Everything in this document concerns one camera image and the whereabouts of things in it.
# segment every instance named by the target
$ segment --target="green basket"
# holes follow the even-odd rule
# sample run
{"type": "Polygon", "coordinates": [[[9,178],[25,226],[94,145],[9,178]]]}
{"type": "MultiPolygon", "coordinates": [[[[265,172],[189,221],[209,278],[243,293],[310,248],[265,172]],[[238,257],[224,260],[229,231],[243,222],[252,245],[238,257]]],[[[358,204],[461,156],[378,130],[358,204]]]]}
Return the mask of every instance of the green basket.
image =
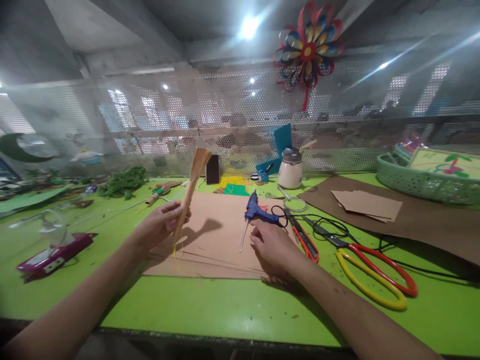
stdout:
{"type": "Polygon", "coordinates": [[[376,177],[389,188],[447,204],[480,204],[480,180],[411,169],[399,165],[390,153],[376,159],[376,177]]]}

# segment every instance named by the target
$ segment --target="bottle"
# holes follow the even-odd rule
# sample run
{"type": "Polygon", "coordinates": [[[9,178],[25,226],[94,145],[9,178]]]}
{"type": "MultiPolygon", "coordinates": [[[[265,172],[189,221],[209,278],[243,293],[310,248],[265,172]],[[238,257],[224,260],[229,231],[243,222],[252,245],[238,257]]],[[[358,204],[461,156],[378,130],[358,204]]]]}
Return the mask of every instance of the bottle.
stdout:
{"type": "MultiPolygon", "coordinates": [[[[48,210],[59,217],[56,212],[48,210]]],[[[39,231],[42,236],[50,243],[51,248],[64,247],[75,241],[75,238],[67,230],[64,223],[51,222],[45,218],[45,212],[42,214],[43,228],[39,231]]]]}
{"type": "Polygon", "coordinates": [[[296,189],[302,185],[302,153],[295,147],[283,150],[278,184],[285,189],[296,189]]]}

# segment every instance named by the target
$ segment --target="green table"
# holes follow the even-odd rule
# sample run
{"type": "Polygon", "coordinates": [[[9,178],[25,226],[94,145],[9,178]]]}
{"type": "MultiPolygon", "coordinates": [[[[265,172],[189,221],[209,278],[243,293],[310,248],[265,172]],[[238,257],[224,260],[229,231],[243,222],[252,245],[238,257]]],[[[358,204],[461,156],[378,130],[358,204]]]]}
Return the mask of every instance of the green table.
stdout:
{"type": "MultiPolygon", "coordinates": [[[[374,174],[348,177],[380,186],[374,174]]],[[[288,193],[296,195],[323,179],[308,179],[304,181],[302,189],[288,193]]],[[[87,218],[109,210],[123,209],[146,199],[151,193],[149,187],[159,182],[162,181],[152,179],[150,184],[135,193],[135,198],[128,201],[101,198],[94,194],[91,198],[95,201],[90,207],[63,211],[61,214],[67,224],[73,225],[86,219],[72,226],[71,232],[95,232],[99,235],[88,249],[52,276],[27,284],[23,283],[15,266],[46,248],[45,240],[41,240],[38,233],[40,221],[30,221],[15,229],[7,226],[40,210],[23,211],[0,220],[0,317],[36,319],[70,293],[114,251],[136,224],[165,201],[158,200],[150,208],[142,203],[130,209],[108,212],[105,216],[87,218]]],[[[213,192],[215,188],[202,181],[199,191],[213,192]]],[[[183,191],[183,187],[174,188],[166,197],[174,198],[183,191]]],[[[267,192],[280,196],[273,181],[257,187],[257,192],[260,197],[267,192]]],[[[328,217],[312,207],[306,212],[328,217]]],[[[312,235],[306,223],[300,223],[312,235]]],[[[352,226],[349,228],[362,244],[378,246],[376,237],[352,226]]],[[[319,265],[363,297],[340,268],[335,248],[325,240],[313,241],[320,251],[319,265]]],[[[460,275],[471,271],[455,256],[407,239],[401,240],[399,246],[386,253],[391,258],[430,270],[452,271],[460,275]]],[[[360,281],[366,282],[380,295],[391,295],[360,270],[353,266],[350,268],[360,281]]],[[[408,310],[395,312],[381,306],[378,308],[441,354],[480,356],[480,291],[464,281],[438,278],[411,270],[409,273],[418,285],[419,295],[415,299],[408,299],[408,310]]],[[[152,334],[250,339],[323,347],[347,346],[339,330],[314,300],[309,297],[297,298],[258,280],[142,276],[113,306],[101,326],[152,334]]]]}

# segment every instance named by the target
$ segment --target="metal mesh wall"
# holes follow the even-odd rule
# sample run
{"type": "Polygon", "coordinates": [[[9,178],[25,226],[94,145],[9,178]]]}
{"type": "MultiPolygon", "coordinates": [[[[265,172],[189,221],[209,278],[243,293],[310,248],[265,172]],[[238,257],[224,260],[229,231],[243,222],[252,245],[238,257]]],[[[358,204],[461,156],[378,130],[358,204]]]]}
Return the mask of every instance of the metal mesh wall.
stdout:
{"type": "Polygon", "coordinates": [[[219,154],[224,173],[249,174],[276,157],[273,130],[288,123],[294,146],[318,139],[304,153],[307,173],[375,171],[405,130],[441,149],[478,152],[480,93],[465,76],[478,74],[476,62],[415,53],[379,69],[383,59],[341,58],[306,112],[304,93],[285,92],[270,65],[6,88],[3,132],[35,132],[59,153],[41,165],[6,160],[20,173],[97,175],[141,164],[152,176],[184,176],[197,146],[219,154]],[[71,163],[79,149],[104,153],[103,164],[71,163]]]}

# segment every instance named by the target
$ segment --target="brown paper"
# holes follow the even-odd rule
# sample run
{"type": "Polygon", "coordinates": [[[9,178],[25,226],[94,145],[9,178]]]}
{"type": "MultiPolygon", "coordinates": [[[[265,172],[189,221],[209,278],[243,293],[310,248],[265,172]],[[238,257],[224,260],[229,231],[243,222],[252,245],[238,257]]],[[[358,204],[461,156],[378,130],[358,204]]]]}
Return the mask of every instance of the brown paper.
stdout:
{"type": "MultiPolygon", "coordinates": [[[[258,274],[283,275],[260,261],[250,246],[252,225],[247,228],[243,251],[239,252],[248,200],[246,196],[195,192],[190,203],[191,219],[183,227],[176,245],[177,260],[173,260],[173,237],[169,236],[152,251],[157,263],[153,262],[145,274],[233,279],[258,279],[258,274]],[[202,269],[197,275],[196,267],[202,269]],[[233,277],[236,269],[239,273],[233,277]]],[[[262,197],[258,204],[268,206],[269,213],[274,205],[283,205],[281,200],[262,197]]],[[[291,227],[284,231],[294,241],[291,227]]]]}
{"type": "Polygon", "coordinates": [[[365,191],[336,191],[331,193],[348,212],[363,214],[381,222],[394,222],[402,207],[400,201],[373,195],[365,191]]]}
{"type": "Polygon", "coordinates": [[[409,196],[343,176],[332,176],[300,194],[310,205],[355,227],[417,240],[480,265],[480,213],[409,196]],[[364,191],[402,202],[395,222],[382,223],[338,206],[331,191],[364,191]]]}

